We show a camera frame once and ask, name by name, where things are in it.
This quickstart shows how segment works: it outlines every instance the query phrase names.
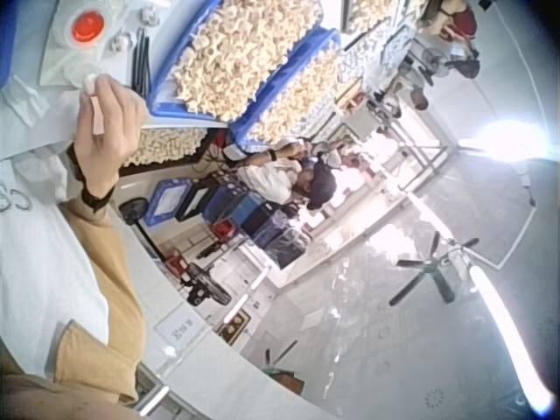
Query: fan blade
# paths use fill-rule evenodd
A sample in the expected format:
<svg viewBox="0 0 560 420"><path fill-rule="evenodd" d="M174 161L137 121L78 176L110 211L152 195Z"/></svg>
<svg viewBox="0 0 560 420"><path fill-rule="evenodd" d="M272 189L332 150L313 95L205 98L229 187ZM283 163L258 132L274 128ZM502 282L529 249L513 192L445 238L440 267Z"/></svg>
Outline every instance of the fan blade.
<svg viewBox="0 0 560 420"><path fill-rule="evenodd" d="M434 283L436 284L437 290L439 291L442 299L447 304L453 302L455 300L455 293L453 293L452 288L449 287L449 284L447 283L447 280L445 280L445 277L441 274L441 271L439 271L439 269L434 269L431 272L431 276L434 279Z"/></svg>
<svg viewBox="0 0 560 420"><path fill-rule="evenodd" d="M283 359L284 356L285 356L286 354L288 354L288 352L289 352L297 343L298 343L298 341L297 341L297 340L294 340L294 342L291 343L291 344L288 346L288 348L286 348L283 352L281 352L280 355L277 357L277 359L274 360L274 366L276 366L277 363L278 363L281 359Z"/></svg>
<svg viewBox="0 0 560 420"><path fill-rule="evenodd" d="M434 240L431 242L431 249L430 249L430 258L436 257L436 251L438 250L439 239L441 238L441 234L438 231L434 234Z"/></svg>
<svg viewBox="0 0 560 420"><path fill-rule="evenodd" d="M401 302L406 297L406 295L408 295L412 291L412 289L418 286L420 281L424 278L424 274L425 273L422 271L418 273L412 280L410 280L410 283L404 286L404 288L399 291L395 295L395 297L388 301L389 306L395 306L396 304Z"/></svg>
<svg viewBox="0 0 560 420"><path fill-rule="evenodd" d="M404 267L405 269L423 267L424 261L418 260L399 260L396 262L397 267Z"/></svg>
<svg viewBox="0 0 560 420"><path fill-rule="evenodd" d="M472 238L472 239L469 239L467 242L465 242L465 243L462 245L462 247L463 247L463 248L472 248L472 247L474 247L475 245L478 245L479 242L480 242L480 239L479 239L479 238Z"/></svg>

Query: person's arm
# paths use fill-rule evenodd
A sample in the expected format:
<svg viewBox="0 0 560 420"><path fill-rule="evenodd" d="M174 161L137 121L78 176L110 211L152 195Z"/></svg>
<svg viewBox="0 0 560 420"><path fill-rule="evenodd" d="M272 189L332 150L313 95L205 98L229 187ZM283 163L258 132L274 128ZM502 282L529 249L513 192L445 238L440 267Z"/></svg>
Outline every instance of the person's arm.
<svg viewBox="0 0 560 420"><path fill-rule="evenodd" d="M134 401L135 371L144 355L144 316L123 240L105 205L120 167L137 150L147 110L144 100L107 75L96 80L95 95L104 133L93 135L93 106L83 95L73 150L84 186L82 194L63 203L60 210L86 252L100 292L107 299L109 342L105 346L95 341L79 325L67 326L59 343L54 375L76 387L101 391L108 401ZM80 346L87 348L85 360L73 351ZM97 368L104 374L95 374Z"/></svg>
<svg viewBox="0 0 560 420"><path fill-rule="evenodd" d="M142 98L110 76L95 82L95 95L103 116L104 134L93 134L94 107L80 95L78 127L73 154L80 168L83 190L62 206L84 221L102 224L105 205L119 179L119 169L138 148L140 129L148 113Z"/></svg>
<svg viewBox="0 0 560 420"><path fill-rule="evenodd" d="M299 157L299 155L305 154L306 151L307 146L305 146L304 144L290 143L286 144L284 147L276 151L267 150L249 156L248 158L240 162L240 166L263 166L268 162L273 162L276 159Z"/></svg>

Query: black cap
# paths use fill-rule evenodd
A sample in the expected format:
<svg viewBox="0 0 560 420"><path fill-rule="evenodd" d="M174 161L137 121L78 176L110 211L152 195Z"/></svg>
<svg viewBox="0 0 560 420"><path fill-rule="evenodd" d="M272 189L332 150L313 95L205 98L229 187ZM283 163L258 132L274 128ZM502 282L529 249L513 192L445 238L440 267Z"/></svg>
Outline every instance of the black cap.
<svg viewBox="0 0 560 420"><path fill-rule="evenodd" d="M311 181L310 202L308 210L318 210L330 201L336 191L336 179L331 168L319 160L313 166L313 180Z"/></svg>

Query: tile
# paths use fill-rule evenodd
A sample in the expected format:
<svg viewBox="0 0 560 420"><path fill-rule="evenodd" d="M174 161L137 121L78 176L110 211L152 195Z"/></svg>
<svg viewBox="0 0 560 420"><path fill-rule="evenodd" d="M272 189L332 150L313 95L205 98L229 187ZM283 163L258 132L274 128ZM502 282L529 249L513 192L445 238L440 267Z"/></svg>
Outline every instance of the tile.
<svg viewBox="0 0 560 420"><path fill-rule="evenodd" d="M323 318L324 309L317 309L314 312L308 313L304 317L304 323L300 327L300 331L306 330L314 326L318 326Z"/></svg>

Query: ceiling fan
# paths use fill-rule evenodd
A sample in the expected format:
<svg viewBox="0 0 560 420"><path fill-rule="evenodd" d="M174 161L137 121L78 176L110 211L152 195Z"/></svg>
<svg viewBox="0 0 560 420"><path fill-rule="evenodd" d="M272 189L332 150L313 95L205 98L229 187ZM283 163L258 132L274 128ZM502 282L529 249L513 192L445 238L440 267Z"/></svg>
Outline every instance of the ceiling fan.
<svg viewBox="0 0 560 420"><path fill-rule="evenodd" d="M449 260L449 254L457 249L471 248L479 243L479 238L472 238L465 242L463 245L459 245L457 248L452 249L446 254L436 257L436 252L438 251L439 240L441 239L441 234L436 231L434 234L434 239L431 242L430 248L430 259L425 261L419 260L399 260L396 262L397 267L410 268L410 269L420 269L421 271L415 275L415 277L399 291L391 300L388 301L389 306L395 306L401 302L415 287L417 287L422 279L426 275L431 275L434 283L436 284L437 290L441 295L442 299L450 304L455 300L455 293L453 293L452 288L449 286L445 277L441 274L439 267L447 265Z"/></svg>

